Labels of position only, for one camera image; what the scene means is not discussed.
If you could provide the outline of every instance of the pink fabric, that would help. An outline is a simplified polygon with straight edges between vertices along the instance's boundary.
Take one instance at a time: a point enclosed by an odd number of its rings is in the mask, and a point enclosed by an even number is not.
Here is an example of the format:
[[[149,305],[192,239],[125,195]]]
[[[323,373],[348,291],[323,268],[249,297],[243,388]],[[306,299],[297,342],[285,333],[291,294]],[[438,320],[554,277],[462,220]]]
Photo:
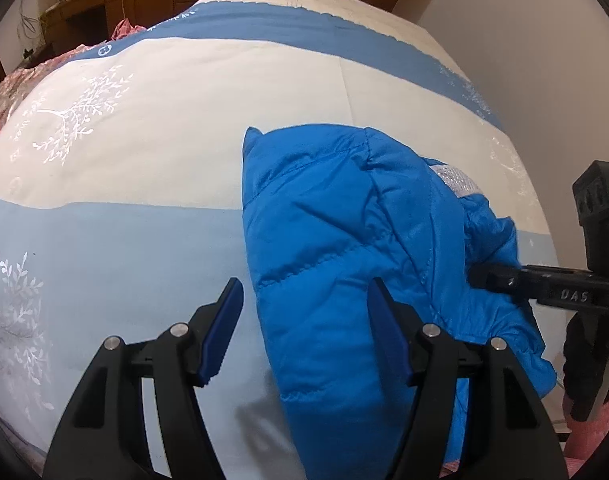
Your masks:
[[[582,467],[584,464],[584,460],[577,460],[575,458],[567,458],[565,457],[567,462],[567,472],[569,473],[569,477],[575,475],[578,472],[578,469]],[[455,462],[449,462],[448,464],[444,464],[442,466],[442,471],[440,472],[440,478],[443,478],[451,473],[455,473],[458,471],[460,463],[456,460]]]
[[[587,460],[609,432],[609,402],[605,403],[598,420],[578,422],[571,418],[571,400],[563,399],[565,421],[571,430],[569,440],[565,445],[565,456],[578,460]]]
[[[111,35],[112,40],[121,40],[131,34],[146,30],[140,25],[133,27],[128,19],[122,20]],[[0,83],[0,130],[11,117],[12,113],[24,98],[56,68],[63,65],[76,54],[93,48],[92,46],[80,45],[69,52],[58,57],[49,59],[35,68],[19,68],[6,76]]]
[[[136,32],[142,32],[143,30],[146,29],[142,25],[132,26],[131,23],[129,23],[129,18],[125,18],[116,25],[116,28],[111,35],[111,40],[122,40],[122,38],[131,36],[131,34],[135,34]]]

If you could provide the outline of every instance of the blue stripe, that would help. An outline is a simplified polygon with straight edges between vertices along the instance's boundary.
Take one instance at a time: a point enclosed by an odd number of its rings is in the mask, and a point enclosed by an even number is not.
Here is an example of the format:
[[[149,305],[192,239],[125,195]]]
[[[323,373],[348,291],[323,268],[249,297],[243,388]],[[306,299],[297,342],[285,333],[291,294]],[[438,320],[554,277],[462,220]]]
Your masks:
[[[518,232],[518,244],[523,264],[555,265],[549,235]],[[278,394],[273,387],[266,391],[271,374],[248,275],[242,211],[117,203],[34,209],[0,200],[0,263],[7,260],[16,270],[25,253],[27,279],[44,282],[34,331],[44,331],[57,387],[37,386],[23,364],[3,363],[28,394],[40,391],[54,407],[40,410],[31,397],[32,420],[27,420],[0,378],[0,415],[24,438],[46,450],[69,396],[107,335],[117,333],[127,342],[154,338],[172,323],[188,320],[198,305],[215,301],[227,279],[238,276],[246,291],[242,314],[217,381],[200,390],[207,429],[218,455],[235,457],[222,463],[231,478],[265,478],[258,469],[262,464],[279,468],[277,478],[304,478],[287,437],[278,466],[264,455],[252,460],[254,450],[240,434],[243,422],[243,433],[252,436],[267,431],[253,421],[284,425]],[[14,305],[2,279],[0,272],[0,311]],[[23,330],[19,323],[0,327],[0,358],[7,347],[32,345]],[[159,444],[154,454],[164,456]]]
[[[138,41],[159,38],[272,41],[339,56],[443,95],[501,127],[472,84],[434,57],[363,25],[302,7],[243,2],[196,4],[145,32],[107,43],[73,59],[114,56]]]

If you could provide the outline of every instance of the wooden desk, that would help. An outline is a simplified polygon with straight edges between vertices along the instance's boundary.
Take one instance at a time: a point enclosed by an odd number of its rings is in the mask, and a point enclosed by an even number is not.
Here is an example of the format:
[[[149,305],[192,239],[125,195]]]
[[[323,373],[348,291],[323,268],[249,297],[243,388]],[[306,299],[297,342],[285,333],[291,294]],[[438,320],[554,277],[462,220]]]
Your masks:
[[[108,40],[124,15],[137,23],[135,0],[69,0],[59,3],[41,17],[44,41],[52,44],[56,56],[79,44]]]

